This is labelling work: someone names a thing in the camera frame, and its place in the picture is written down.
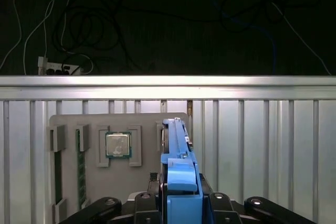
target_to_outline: cpu chip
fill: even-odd
[[[107,132],[106,133],[106,157],[123,158],[131,156],[131,133],[130,132]]]

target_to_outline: electrical outlet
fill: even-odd
[[[54,62],[48,62],[48,58],[44,57],[38,57],[38,75],[39,76],[45,76],[45,75],[67,75],[72,74],[73,76],[79,76],[81,75],[81,68],[78,68],[78,65],[69,65],[64,64],[62,72],[62,64],[61,63],[54,63]]]

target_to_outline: screw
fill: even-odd
[[[215,197],[216,197],[217,199],[222,199],[222,198],[223,198],[223,195],[222,195],[222,194],[215,194]]]
[[[107,201],[105,201],[105,205],[107,205],[107,206],[111,206],[111,205],[113,205],[115,202],[114,202],[114,200],[113,199],[108,199]]]
[[[252,199],[251,202],[254,204],[254,205],[260,205],[262,202],[261,200],[259,199]]]
[[[151,196],[149,194],[142,194],[141,198],[143,199],[149,199]]]

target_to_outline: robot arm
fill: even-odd
[[[101,198],[61,224],[313,224],[262,197],[244,205],[213,192],[199,173],[197,160],[183,121],[163,121],[160,174],[150,175],[147,191],[130,195],[125,204]]]

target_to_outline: dark background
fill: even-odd
[[[44,18],[50,0],[16,0],[23,29],[23,41],[12,51],[0,74],[23,74],[23,44],[29,33]],[[62,63],[65,53],[52,45],[52,34],[57,20],[66,7],[67,0],[56,0],[53,12],[46,21],[48,54],[51,62]],[[259,0],[229,0],[227,13],[237,12]],[[314,2],[316,0],[292,0],[291,3]],[[97,0],[82,0],[77,5],[101,6]],[[324,60],[332,74],[336,73],[336,0],[322,0],[315,8],[286,8],[286,17],[297,32]],[[158,10],[193,19],[219,19],[219,12],[212,0],[124,0],[122,5]],[[279,17],[273,8],[269,13]],[[252,13],[240,17],[248,21]],[[276,71],[272,72],[273,55],[270,40],[260,31],[249,29],[232,34],[218,22],[202,23],[181,20],[157,14],[131,12],[119,8],[116,14],[125,45],[134,64],[125,64],[124,51],[118,45],[109,51],[79,47],[75,52],[86,53],[98,67],[92,74],[254,74],[254,75],[322,75],[327,74],[321,62],[303,45],[283,20],[270,24],[264,11],[260,12],[256,24],[269,31],[277,44]],[[227,23],[232,29],[241,26]],[[92,34],[99,34],[101,27],[94,25]],[[0,0],[0,63],[9,49],[18,40],[18,26],[12,0]],[[109,23],[104,23],[102,45],[110,45],[116,32]],[[71,42],[66,32],[65,44]],[[32,36],[26,52],[27,74],[37,74],[37,59],[44,55],[44,33],[41,26]],[[68,63],[90,64],[85,58],[72,57]]]

